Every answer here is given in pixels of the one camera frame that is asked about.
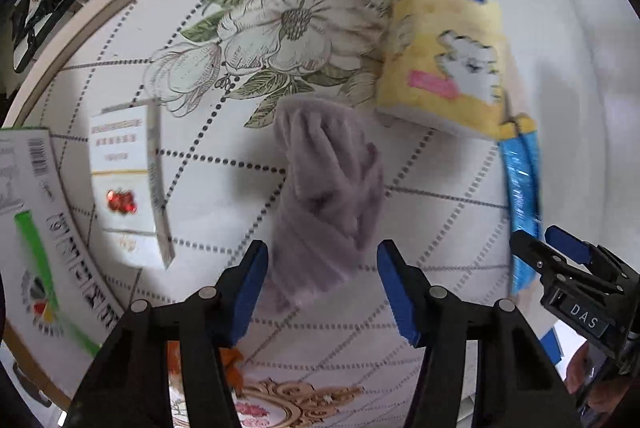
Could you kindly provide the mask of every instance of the white product box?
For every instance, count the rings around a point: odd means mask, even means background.
[[[167,268],[174,251],[162,209],[153,110],[141,105],[92,118],[89,157],[108,256],[133,267]]]
[[[39,262],[17,226],[22,212],[30,212],[42,243]],[[72,397],[94,358],[79,334],[102,344],[123,309],[69,212],[46,129],[0,130],[0,242],[7,322]]]

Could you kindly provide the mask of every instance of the pink label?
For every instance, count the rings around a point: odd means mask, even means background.
[[[428,90],[448,100],[453,100],[460,95],[460,91],[454,80],[450,78],[439,78],[428,72],[409,72],[408,85],[413,88]]]

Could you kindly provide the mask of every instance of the white box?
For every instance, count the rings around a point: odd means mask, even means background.
[[[167,268],[174,258],[162,209],[157,130],[153,108],[146,105],[91,120],[89,158],[98,223],[108,255],[133,267]]]

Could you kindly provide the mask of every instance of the blue gripper pad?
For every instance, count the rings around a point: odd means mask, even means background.
[[[249,328],[249,321],[251,315],[254,313],[255,303],[258,301],[258,295],[262,289],[264,283],[264,277],[267,275],[267,268],[269,265],[269,254],[267,245],[263,242],[254,244],[257,241],[253,241],[247,249],[247,254],[252,249],[257,249],[257,254],[249,267],[244,281],[236,294],[236,301],[233,307],[233,319],[230,330],[231,346],[235,346],[236,343],[242,338]]]
[[[380,242],[377,258],[380,280],[396,319],[398,331],[413,347],[418,347],[421,335],[415,323],[416,306],[405,289],[404,274],[401,276],[399,273],[399,270],[404,273],[408,267],[392,240]]]
[[[565,256],[568,256],[576,264],[587,265],[591,261],[589,246],[557,226],[549,226],[546,228],[545,242]]]

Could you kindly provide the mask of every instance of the orange object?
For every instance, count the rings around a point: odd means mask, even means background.
[[[183,394],[180,342],[167,342],[166,355],[169,383]],[[220,360],[225,367],[226,382],[230,388],[236,391],[237,395],[242,394],[244,379],[242,373],[234,365],[243,359],[242,353],[237,348],[220,348]]]

